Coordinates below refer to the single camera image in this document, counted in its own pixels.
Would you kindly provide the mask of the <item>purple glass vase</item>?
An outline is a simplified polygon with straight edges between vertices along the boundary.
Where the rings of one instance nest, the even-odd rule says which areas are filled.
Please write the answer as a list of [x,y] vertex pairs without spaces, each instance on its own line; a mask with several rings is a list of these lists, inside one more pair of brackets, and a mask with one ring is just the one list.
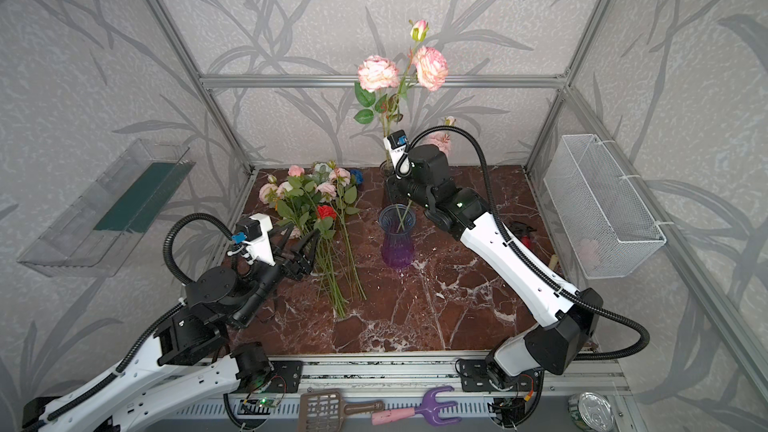
[[378,225],[384,234],[380,247],[384,264],[395,270],[409,267],[414,258],[414,211],[408,205],[390,205],[380,212]]

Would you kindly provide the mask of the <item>pink flower stem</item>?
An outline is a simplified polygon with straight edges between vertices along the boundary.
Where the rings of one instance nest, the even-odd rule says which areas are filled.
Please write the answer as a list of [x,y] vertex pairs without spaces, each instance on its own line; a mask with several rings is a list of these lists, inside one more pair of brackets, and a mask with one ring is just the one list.
[[354,93],[361,106],[354,120],[368,125],[377,119],[382,136],[388,136],[392,126],[402,120],[400,104],[409,91],[420,86],[437,91],[448,77],[448,63],[436,48],[426,46],[430,26],[426,20],[410,21],[411,46],[406,54],[403,71],[394,60],[379,55],[367,57],[357,69]]
[[[451,127],[452,122],[448,120],[438,127],[434,127],[427,132],[421,133],[413,140],[407,138],[407,153],[416,146],[432,144],[437,146],[447,156],[448,160],[448,154],[451,150]],[[448,232],[454,227],[455,222],[432,222],[432,224],[438,229]]]

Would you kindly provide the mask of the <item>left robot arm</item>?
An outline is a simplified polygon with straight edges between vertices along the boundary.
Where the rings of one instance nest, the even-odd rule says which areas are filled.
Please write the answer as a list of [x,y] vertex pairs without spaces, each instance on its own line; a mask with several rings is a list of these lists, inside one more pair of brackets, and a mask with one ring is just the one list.
[[[230,256],[244,258],[248,272],[217,266],[197,279],[183,272],[173,248],[193,222],[215,226],[231,241]],[[183,284],[184,298],[97,378],[61,397],[30,401],[24,430],[127,431],[210,395],[269,384],[274,368],[263,347],[231,347],[229,332],[248,327],[284,279],[299,281],[313,271],[321,233],[293,240],[295,228],[291,222],[274,226],[265,214],[246,217],[233,229],[207,213],[182,217],[167,233],[162,255]]]

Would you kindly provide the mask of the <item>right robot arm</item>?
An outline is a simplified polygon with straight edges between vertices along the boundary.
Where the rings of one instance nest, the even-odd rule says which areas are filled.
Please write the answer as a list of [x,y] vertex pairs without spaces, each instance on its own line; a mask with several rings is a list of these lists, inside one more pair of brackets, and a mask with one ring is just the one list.
[[[643,351],[650,343],[646,327],[604,309],[603,299],[595,290],[580,290],[553,272],[503,223],[479,142],[455,126],[441,125],[438,129],[467,139],[479,159],[486,193],[457,186],[446,155],[427,143],[427,135],[420,133],[408,139],[402,130],[383,140],[393,165],[387,188],[389,194],[423,207],[434,226],[483,259],[523,300],[535,319],[534,327],[504,340],[488,353],[485,363],[490,381],[507,389],[512,379],[535,369],[561,375],[574,361],[617,360]],[[601,319],[635,331],[637,341],[615,351],[583,352]]]

